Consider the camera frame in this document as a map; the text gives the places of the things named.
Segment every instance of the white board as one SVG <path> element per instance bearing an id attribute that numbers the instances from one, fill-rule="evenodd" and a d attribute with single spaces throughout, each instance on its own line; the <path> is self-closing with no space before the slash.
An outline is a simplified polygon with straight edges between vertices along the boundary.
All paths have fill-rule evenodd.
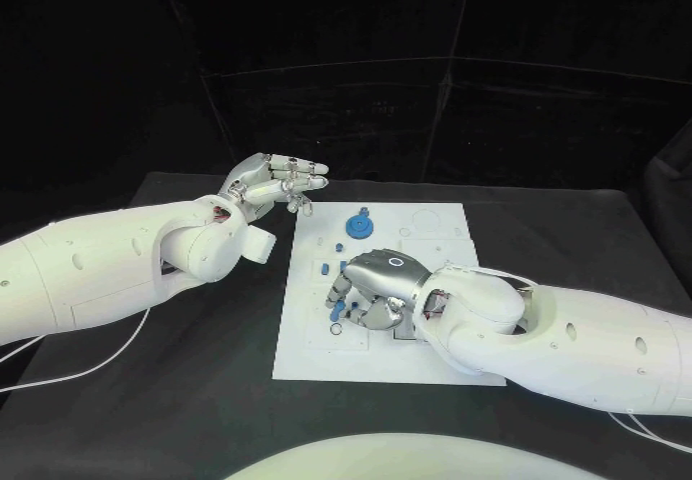
<path id="1" fill-rule="evenodd" d="M 458 372 L 426 342 L 396 339 L 394 331 L 370 331 L 342 320 L 335 335 L 325 306 L 341 262 L 374 249 L 407 253 L 430 270 L 446 261 L 479 264 L 463 205 L 315 202 L 313 207 L 313 216 L 299 215 L 296 221 L 273 378 L 504 386 L 505 378 L 498 375 L 475 377 Z M 363 207 L 368 207 L 375 228 L 367 239 L 357 240 L 347 234 L 347 221 Z M 329 265 L 326 275 L 324 264 Z M 352 301 L 367 305 L 355 291 L 348 297 Z"/>

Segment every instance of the cable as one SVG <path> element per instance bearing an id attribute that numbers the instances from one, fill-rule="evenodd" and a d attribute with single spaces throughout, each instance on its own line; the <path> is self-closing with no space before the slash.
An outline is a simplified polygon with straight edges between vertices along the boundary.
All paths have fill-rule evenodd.
<path id="1" fill-rule="evenodd" d="M 27 342 L 14 352 L 11 352 L 4 358 L 0 358 L 0 363 L 4 363 L 11 357 L 14 357 L 27 347 L 31 347 L 40 340 L 47 338 L 45 335 L 37 337 L 32 341 Z"/>
<path id="2" fill-rule="evenodd" d="M 104 365 L 107 365 L 113 361 L 113 359 L 123 353 L 123 350 L 128 348 L 130 343 L 133 343 L 135 337 L 140 333 L 142 327 L 143 327 L 145 322 L 148 320 L 151 310 L 152 310 L 152 308 L 148 308 L 148 311 L 145 312 L 145 317 L 142 318 L 140 325 L 138 326 L 138 329 L 135 330 L 135 333 L 133 333 L 130 339 L 128 340 L 126 344 L 120 347 L 119 351 L 110 356 L 110 358 L 104 362 L 102 362 L 96 367 L 90 368 L 83 373 L 76 373 L 74 375 L 68 375 L 67 377 L 60 377 L 60 378 L 54 378 L 51 380 L 42 380 L 41 382 L 25 383 L 24 385 L 15 385 L 14 387 L 4 388 L 4 389 L 0 389 L 0 393 L 11 392 L 12 390 L 19 390 L 21 388 L 38 387 L 41 385 L 48 385 L 51 383 L 64 382 L 66 380 L 73 380 L 76 378 L 84 377 L 84 375 L 89 375 L 90 373 L 96 372 Z M 29 343 L 21 347 L 21 350 L 24 348 L 27 348 L 28 346 L 29 346 Z"/>
<path id="3" fill-rule="evenodd" d="M 681 450 L 685 453 L 692 453 L 692 448 L 687 447 L 685 445 L 681 445 L 675 442 L 671 442 L 668 440 L 664 440 L 655 433 L 651 432 L 651 430 L 642 425 L 639 420 L 635 418 L 635 415 L 631 415 L 634 418 L 635 422 L 638 425 L 649 432 L 649 435 L 647 433 L 642 433 L 639 430 L 635 430 L 629 425 L 626 425 L 621 419 L 613 415 L 612 412 L 608 412 L 613 420 L 621 424 L 621 426 L 628 429 L 632 433 L 636 433 L 641 437 L 648 438 L 649 440 L 654 440 L 655 442 L 662 443 L 664 445 L 668 445 L 671 448 L 675 448 L 677 450 Z"/>

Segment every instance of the blue knob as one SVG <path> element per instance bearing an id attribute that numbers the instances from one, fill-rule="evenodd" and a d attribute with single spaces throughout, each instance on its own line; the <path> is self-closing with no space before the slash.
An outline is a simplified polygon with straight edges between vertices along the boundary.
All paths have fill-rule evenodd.
<path id="1" fill-rule="evenodd" d="M 329 319 L 334 322 L 339 321 L 339 313 L 345 308 L 347 308 L 347 304 L 344 303 L 344 300 L 339 300 L 337 302 L 335 308 L 332 309 L 332 313 L 329 314 Z"/>
<path id="2" fill-rule="evenodd" d="M 364 207 L 361 213 L 347 221 L 347 233 L 350 234 L 350 237 L 358 240 L 363 240 L 373 235 L 374 224 L 370 215 L 371 212 L 368 211 L 368 208 Z"/>

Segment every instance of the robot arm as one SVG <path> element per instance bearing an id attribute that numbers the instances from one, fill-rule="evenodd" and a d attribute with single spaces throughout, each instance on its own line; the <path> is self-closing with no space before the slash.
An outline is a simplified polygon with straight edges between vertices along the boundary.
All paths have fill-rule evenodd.
<path id="1" fill-rule="evenodd" d="M 515 289 L 501 278 L 512 275 L 488 269 L 425 270 L 391 250 L 361 255 L 328 307 L 355 287 L 373 307 L 344 311 L 342 318 L 378 329 L 412 321 L 417 336 L 466 374 L 499 374 L 534 392 L 609 412 L 692 415 L 690 319 L 531 281 Z"/>
<path id="2" fill-rule="evenodd" d="M 53 223 L 0 247 L 0 344 L 104 325 L 221 280 L 243 257 L 266 263 L 276 242 L 250 225 L 276 201 L 290 210 L 328 167 L 257 154 L 218 195 Z"/>

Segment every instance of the black table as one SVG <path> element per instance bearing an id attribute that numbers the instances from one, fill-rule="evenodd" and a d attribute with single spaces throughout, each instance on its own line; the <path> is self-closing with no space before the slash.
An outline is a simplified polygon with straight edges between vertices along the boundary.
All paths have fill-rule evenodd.
<path id="1" fill-rule="evenodd" d="M 133 205 L 215 193 L 223 177 L 149 175 Z M 334 182 L 322 201 L 462 202 L 482 265 L 692 314 L 626 196 Z M 685 478 L 692 457 L 636 437 L 595 410 L 507 388 L 273 381 L 295 218 L 270 263 L 241 261 L 220 283 L 152 310 L 135 343 L 93 375 L 17 392 L 0 412 L 4 478 L 218 479 L 269 455 L 350 434 L 425 432 L 518 447 L 609 478 Z M 50 337 L 22 383 L 86 370 L 117 350 L 140 315 Z M 647 419 L 692 443 L 692 421 Z"/>

